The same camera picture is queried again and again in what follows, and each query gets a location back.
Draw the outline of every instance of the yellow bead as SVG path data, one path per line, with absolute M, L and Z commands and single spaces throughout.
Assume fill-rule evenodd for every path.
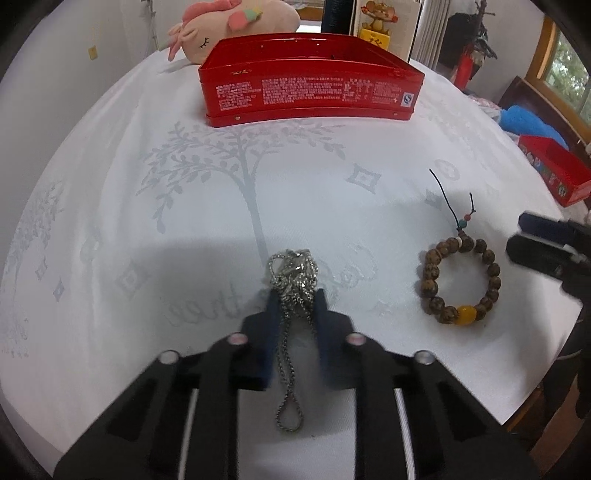
M 477 311 L 472 305 L 462 305 L 457 308 L 456 325 L 470 325 L 476 320 Z

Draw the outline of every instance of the window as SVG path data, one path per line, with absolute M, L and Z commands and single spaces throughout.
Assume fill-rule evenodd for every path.
M 548 17 L 525 79 L 563 114 L 584 141 L 591 141 L 589 72 Z

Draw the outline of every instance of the blue cloth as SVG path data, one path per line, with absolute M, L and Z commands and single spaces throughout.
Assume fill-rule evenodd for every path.
M 545 124 L 540 117 L 519 105 L 513 105 L 508 110 L 502 110 L 499 125 L 506 132 L 517 135 L 553 138 L 565 149 L 569 149 L 564 138 L 553 127 Z

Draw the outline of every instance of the wooden headboard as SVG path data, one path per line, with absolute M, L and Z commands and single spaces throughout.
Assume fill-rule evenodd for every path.
M 513 105 L 522 106 L 535 113 L 546 124 L 554 127 L 564 138 L 569 150 L 583 160 L 588 167 L 591 167 L 591 159 L 585 153 L 585 143 L 567 119 L 531 84 L 520 77 L 515 77 L 499 102 L 499 106 L 505 110 Z

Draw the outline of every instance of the red tin box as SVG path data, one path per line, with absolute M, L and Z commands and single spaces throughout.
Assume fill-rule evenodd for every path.
M 277 118 L 408 120 L 425 75 L 350 35 L 267 34 L 220 41 L 199 68 L 213 127 Z
M 519 147 L 544 179 L 550 193 L 563 207 L 591 194 L 591 170 L 556 140 L 521 135 Z

